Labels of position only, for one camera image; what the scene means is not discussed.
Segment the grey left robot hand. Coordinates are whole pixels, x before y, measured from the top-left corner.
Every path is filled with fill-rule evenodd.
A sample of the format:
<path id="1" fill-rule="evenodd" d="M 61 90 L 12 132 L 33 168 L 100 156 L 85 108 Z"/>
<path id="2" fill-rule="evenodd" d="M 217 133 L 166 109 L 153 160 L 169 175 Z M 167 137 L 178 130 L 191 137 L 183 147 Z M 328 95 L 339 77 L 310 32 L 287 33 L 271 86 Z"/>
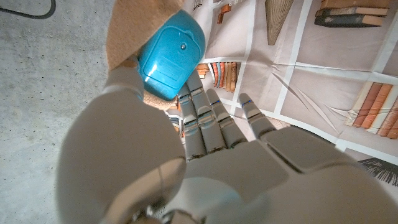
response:
<path id="1" fill-rule="evenodd" d="M 296 127 L 274 128 L 245 94 L 255 140 L 191 81 L 194 137 L 142 100 L 134 62 L 109 69 L 103 92 L 61 149 L 60 223 L 396 223 L 397 204 L 354 159 Z"/>

